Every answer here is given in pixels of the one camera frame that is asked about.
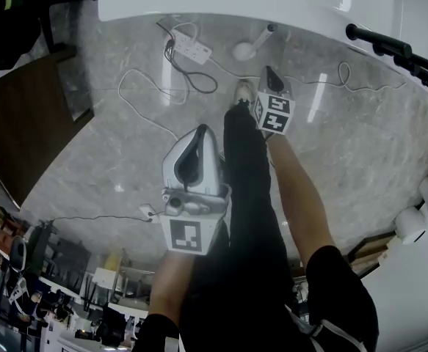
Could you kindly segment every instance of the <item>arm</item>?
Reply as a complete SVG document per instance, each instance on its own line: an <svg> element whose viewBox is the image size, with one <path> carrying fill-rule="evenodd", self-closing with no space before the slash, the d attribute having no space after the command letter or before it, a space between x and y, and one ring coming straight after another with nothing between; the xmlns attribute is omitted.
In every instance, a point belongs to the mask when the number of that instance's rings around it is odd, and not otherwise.
<svg viewBox="0 0 428 352"><path fill-rule="evenodd" d="M194 258L192 254L166 252L153 278L149 315L164 315L179 327L181 306L191 282Z"/></svg>
<svg viewBox="0 0 428 352"><path fill-rule="evenodd" d="M306 268L314 252L323 246L334 246L323 202L287 138L276 134L268 140L268 145L284 214Z"/></svg>

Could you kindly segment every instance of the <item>sneaker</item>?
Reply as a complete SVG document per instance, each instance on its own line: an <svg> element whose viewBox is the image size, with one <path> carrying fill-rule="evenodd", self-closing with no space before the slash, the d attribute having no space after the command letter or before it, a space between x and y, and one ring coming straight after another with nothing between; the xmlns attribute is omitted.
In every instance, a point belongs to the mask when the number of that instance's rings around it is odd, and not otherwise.
<svg viewBox="0 0 428 352"><path fill-rule="evenodd" d="M250 110L253 108L255 101L255 87L253 83L247 80L240 80L236 85L235 98L233 104L247 103Z"/></svg>

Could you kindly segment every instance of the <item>gray tile floor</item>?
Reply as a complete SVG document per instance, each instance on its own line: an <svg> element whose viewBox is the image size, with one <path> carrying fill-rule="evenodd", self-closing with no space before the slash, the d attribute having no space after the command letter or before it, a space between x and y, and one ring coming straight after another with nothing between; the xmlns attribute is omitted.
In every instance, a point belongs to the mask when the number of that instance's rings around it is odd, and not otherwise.
<svg viewBox="0 0 428 352"><path fill-rule="evenodd" d="M123 74L136 67L161 87L182 90L183 81L163 63L164 33L160 17L130 18L101 23L97 4L53 7L57 41L77 45L78 56L61 68L62 82L75 111L87 103L93 121L62 151L25 201L22 214L31 219L58 216L141 216L139 205L162 210L162 159L173 138L142 121L117 96ZM165 19L172 26L170 18ZM321 74L339 83L338 64L352 68L351 88L400 85L404 79L374 59L340 43L299 29L280 28L255 59L235 62L232 47L254 39L265 23L245 18L200 17L200 41L212 55L237 74L258 75L264 65L303 81ZM44 52L42 41L21 64ZM213 75L220 84L213 95L191 92L183 106L167 105L147 81L131 74L123 95L142 114L181 136L207 123L222 147L223 114L231 103L236 80L215 65L180 62L190 70ZM210 87L207 81L198 80ZM326 86L313 105L316 85L291 82L297 102L288 138L322 195L336 243L347 250L362 238L392 228L396 214L418 201L417 185L428 173L428 94L409 82L400 90L348 92ZM285 221L273 181L272 202ZM165 250L159 225L138 221L56 221L62 235L83 240L94 252L126 249L143 262L157 261ZM297 256L286 225L281 225L291 257Z"/></svg>

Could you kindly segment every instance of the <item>leg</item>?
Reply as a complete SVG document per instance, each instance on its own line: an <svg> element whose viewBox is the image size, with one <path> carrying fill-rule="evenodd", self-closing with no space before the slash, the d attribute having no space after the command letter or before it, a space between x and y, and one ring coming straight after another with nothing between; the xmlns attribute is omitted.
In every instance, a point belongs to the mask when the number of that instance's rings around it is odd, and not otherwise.
<svg viewBox="0 0 428 352"><path fill-rule="evenodd" d="M266 274L272 278L270 284L275 293L290 303L294 283L271 206L266 142L245 102L225 115L224 147L227 178L232 187L233 276L239 278L240 287L257 287L258 278Z"/></svg>

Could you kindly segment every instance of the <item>person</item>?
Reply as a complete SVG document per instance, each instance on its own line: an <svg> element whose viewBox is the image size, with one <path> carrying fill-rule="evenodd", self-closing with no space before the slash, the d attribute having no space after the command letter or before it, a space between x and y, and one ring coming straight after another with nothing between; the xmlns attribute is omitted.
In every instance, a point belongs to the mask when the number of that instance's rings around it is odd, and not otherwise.
<svg viewBox="0 0 428 352"><path fill-rule="evenodd" d="M134 351L165 351L180 335L187 352L375 351L374 303L335 247L322 200L287 138L266 140L257 129L253 101L253 86L240 81L225 115L230 235L223 224L205 257L165 254ZM295 315L294 281L271 206L267 148L308 280L308 328ZM177 351L178 343L172 345Z"/></svg>

